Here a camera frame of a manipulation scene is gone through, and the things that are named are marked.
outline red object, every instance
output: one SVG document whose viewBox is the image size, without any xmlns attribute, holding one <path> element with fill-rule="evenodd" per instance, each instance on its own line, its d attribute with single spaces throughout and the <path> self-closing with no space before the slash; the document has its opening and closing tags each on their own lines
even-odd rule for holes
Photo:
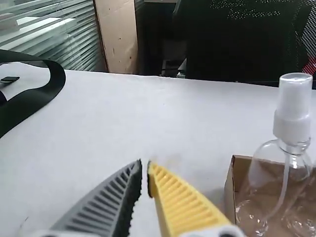
<svg viewBox="0 0 316 237">
<path fill-rule="evenodd" d="M 308 64 L 303 68 L 303 73 L 313 75 L 316 72 L 316 57 L 309 57 Z"/>
</svg>

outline black office chair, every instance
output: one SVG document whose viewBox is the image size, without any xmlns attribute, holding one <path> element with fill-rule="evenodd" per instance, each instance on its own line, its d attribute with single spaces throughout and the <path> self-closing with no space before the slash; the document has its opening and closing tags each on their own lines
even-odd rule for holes
<svg viewBox="0 0 316 237">
<path fill-rule="evenodd" d="M 316 2 L 181 0 L 186 78 L 277 86 L 280 75 L 316 72 Z"/>
</svg>

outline wall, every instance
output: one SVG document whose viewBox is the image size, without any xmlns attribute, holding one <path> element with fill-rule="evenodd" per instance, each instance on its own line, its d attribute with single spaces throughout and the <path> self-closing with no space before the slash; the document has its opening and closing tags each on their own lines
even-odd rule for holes
<svg viewBox="0 0 316 237">
<path fill-rule="evenodd" d="M 95 0 L 109 72 L 137 72 L 134 0 Z"/>
</svg>

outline brown cardboard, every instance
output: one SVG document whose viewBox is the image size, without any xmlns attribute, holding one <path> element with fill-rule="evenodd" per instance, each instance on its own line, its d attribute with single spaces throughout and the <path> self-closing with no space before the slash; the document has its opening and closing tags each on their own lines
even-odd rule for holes
<svg viewBox="0 0 316 237">
<path fill-rule="evenodd" d="M 137 32 L 134 0 L 95 0 L 108 70 L 137 72 Z"/>
<path fill-rule="evenodd" d="M 237 156 L 232 157 L 232 161 L 229 167 L 226 183 L 225 183 L 225 214 L 227 218 L 234 224 L 236 224 L 236 215 L 235 215 L 235 204 L 236 204 L 236 195 L 241 189 L 243 181 L 246 174 L 248 173 L 249 167 L 251 164 L 251 157 Z M 275 162 L 267 162 L 267 170 L 273 172 L 280 172 L 283 170 L 284 166 Z M 307 192 L 307 198 L 314 200 L 316 185 L 309 187 Z M 269 186 L 265 189 L 265 194 L 259 195 L 259 198 L 264 199 L 265 203 L 273 201 L 275 203 L 278 199 L 276 190 L 280 190 L 280 187 Z M 293 234 L 289 232 L 281 223 L 281 214 L 274 216 L 273 220 L 269 222 L 269 235 L 265 236 L 282 236 L 282 237 L 292 237 Z"/>
</svg>

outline cardboard box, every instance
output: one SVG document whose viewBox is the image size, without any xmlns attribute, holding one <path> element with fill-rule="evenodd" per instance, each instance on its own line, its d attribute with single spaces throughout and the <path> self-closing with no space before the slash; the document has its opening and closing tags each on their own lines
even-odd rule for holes
<svg viewBox="0 0 316 237">
<path fill-rule="evenodd" d="M 225 182 L 225 214 L 227 218 L 234 224 L 236 222 L 236 196 L 240 191 L 244 179 L 248 174 L 248 170 L 251 164 L 251 157 L 246 156 L 237 156 L 234 155 L 232 157 L 232 161 L 229 167 L 227 179 Z M 266 162 L 266 169 L 273 173 L 283 173 L 284 165 L 275 162 Z M 305 198 L 311 201 L 311 206 L 316 205 L 316 170 L 313 170 L 311 182 L 308 187 L 305 189 Z M 266 203 L 276 203 L 279 198 L 279 191 L 281 189 L 282 182 L 279 184 L 274 184 L 273 186 L 269 185 L 264 189 L 263 193 L 259 193 L 259 197 L 264 199 Z M 266 234 L 266 237 L 269 236 L 282 236 L 282 237 L 292 237 L 293 233 L 289 231 L 288 228 L 285 227 L 284 223 L 280 220 L 282 218 L 282 214 L 284 213 L 284 209 L 281 209 L 279 213 L 277 213 L 272 219 L 269 221 L 269 234 Z"/>
</svg>

